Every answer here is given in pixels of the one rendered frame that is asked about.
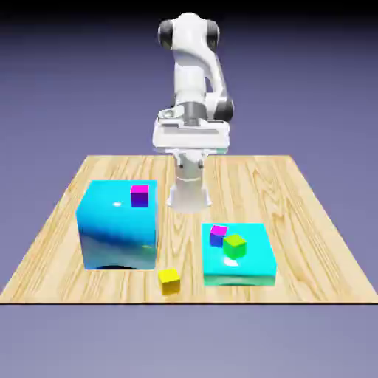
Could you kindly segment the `small yellow cube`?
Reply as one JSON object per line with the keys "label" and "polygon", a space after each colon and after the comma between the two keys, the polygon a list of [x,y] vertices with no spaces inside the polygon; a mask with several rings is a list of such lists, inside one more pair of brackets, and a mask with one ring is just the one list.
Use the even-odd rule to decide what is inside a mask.
{"label": "small yellow cube", "polygon": [[158,279],[163,295],[172,295],[179,292],[181,280],[175,268],[160,270],[158,272]]}

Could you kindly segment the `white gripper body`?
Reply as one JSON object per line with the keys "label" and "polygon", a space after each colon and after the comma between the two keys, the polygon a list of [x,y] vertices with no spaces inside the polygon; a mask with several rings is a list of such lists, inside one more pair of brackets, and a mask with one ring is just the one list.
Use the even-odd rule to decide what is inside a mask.
{"label": "white gripper body", "polygon": [[159,152],[204,150],[223,154],[230,146],[230,124],[200,119],[199,126],[185,126],[179,119],[156,119],[152,143]]}

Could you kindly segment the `tall large cyan box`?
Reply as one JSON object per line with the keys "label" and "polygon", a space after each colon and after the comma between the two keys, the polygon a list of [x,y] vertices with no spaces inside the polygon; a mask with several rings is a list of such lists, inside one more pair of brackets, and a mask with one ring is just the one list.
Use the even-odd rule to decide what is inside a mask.
{"label": "tall large cyan box", "polygon": [[[149,185],[148,206],[132,207],[131,186]],[[86,269],[152,270],[157,262],[158,200],[155,180],[93,180],[76,210]]]}

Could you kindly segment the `small magenta cube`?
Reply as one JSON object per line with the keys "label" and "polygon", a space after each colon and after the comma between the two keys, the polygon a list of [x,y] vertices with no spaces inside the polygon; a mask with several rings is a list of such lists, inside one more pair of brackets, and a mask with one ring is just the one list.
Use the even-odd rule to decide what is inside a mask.
{"label": "small magenta cube", "polygon": [[148,206],[149,185],[137,185],[131,186],[130,197],[132,207],[147,207]]}
{"label": "small magenta cube", "polygon": [[223,247],[224,238],[227,235],[228,227],[214,224],[210,228],[209,242],[213,247]]}

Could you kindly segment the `flat large cyan box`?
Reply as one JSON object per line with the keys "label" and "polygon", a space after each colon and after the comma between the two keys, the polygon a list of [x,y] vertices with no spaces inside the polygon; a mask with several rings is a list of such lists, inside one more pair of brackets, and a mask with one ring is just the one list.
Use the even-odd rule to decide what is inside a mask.
{"label": "flat large cyan box", "polygon": [[210,243],[211,223],[202,224],[202,265],[206,286],[273,286],[277,263],[262,223],[223,223],[227,236],[240,236],[245,254],[232,259],[230,244]]}

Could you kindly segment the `small green cube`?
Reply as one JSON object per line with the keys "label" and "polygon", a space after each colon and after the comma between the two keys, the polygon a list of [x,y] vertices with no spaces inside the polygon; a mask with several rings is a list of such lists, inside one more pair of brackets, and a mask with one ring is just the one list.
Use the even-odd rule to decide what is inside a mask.
{"label": "small green cube", "polygon": [[237,260],[246,254],[247,242],[239,234],[226,236],[223,241],[223,251],[228,258]]}

